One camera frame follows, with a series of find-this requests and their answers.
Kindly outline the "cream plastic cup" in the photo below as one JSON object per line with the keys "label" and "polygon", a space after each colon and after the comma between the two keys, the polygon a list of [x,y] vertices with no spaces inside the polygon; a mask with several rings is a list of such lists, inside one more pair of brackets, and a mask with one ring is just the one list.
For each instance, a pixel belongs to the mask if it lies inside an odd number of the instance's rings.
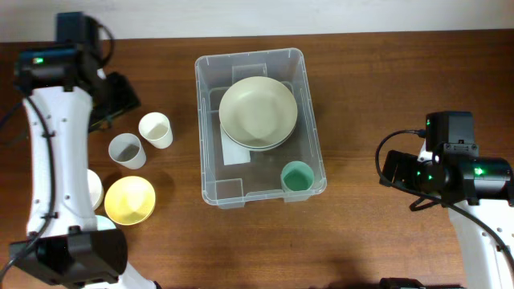
{"label": "cream plastic cup", "polygon": [[139,133],[157,149],[166,149],[173,142],[169,119],[160,112],[144,115],[138,124]]}

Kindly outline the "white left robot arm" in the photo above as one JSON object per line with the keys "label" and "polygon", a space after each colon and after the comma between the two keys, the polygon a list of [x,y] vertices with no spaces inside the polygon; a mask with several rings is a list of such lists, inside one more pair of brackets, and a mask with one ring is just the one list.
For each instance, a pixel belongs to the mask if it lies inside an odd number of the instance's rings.
{"label": "white left robot arm", "polygon": [[9,266],[50,286],[155,288],[128,261],[119,229],[99,230],[88,189],[88,135],[140,105],[129,81],[104,73],[105,27],[81,12],[56,16],[55,42],[23,51],[15,86],[30,125],[31,212]]}

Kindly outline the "mint green plastic cup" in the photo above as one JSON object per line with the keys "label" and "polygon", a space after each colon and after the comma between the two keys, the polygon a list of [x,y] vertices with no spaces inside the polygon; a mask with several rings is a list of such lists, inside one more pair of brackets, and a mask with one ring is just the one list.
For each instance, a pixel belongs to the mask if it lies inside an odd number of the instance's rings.
{"label": "mint green plastic cup", "polygon": [[284,166],[280,180],[285,192],[298,192],[311,189],[315,175],[308,164],[302,161],[292,161]]}

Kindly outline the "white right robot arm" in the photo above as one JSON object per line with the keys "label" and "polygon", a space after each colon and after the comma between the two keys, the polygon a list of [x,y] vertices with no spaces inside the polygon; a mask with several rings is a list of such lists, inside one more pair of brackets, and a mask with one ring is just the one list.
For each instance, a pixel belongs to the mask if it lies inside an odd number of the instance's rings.
{"label": "white right robot arm", "polygon": [[391,150],[376,164],[380,182],[448,210],[470,288],[513,286],[513,171],[502,158],[467,148]]}

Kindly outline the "cream plastic bowl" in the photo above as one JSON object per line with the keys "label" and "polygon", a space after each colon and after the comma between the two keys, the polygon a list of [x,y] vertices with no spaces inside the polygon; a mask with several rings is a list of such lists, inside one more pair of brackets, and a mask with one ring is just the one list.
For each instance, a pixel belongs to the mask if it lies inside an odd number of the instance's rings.
{"label": "cream plastic bowl", "polygon": [[292,92],[281,82],[252,76],[234,83],[224,93],[218,115],[221,123],[295,123],[298,106]]}

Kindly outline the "beige plastic bowl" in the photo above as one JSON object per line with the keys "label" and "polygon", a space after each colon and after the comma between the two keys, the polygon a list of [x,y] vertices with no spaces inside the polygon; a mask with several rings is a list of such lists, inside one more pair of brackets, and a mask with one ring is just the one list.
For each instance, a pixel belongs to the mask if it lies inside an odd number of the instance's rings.
{"label": "beige plastic bowl", "polygon": [[267,151],[281,146],[296,129],[295,123],[221,123],[221,130],[238,146],[251,151]]}

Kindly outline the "light grey plastic cup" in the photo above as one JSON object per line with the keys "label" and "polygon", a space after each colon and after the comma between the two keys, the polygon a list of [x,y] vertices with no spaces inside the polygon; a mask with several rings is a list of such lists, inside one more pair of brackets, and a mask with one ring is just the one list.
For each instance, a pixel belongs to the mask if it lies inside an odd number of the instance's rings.
{"label": "light grey plastic cup", "polygon": [[128,169],[140,169],[147,157],[139,138],[132,133],[122,133],[114,137],[108,146],[109,156]]}

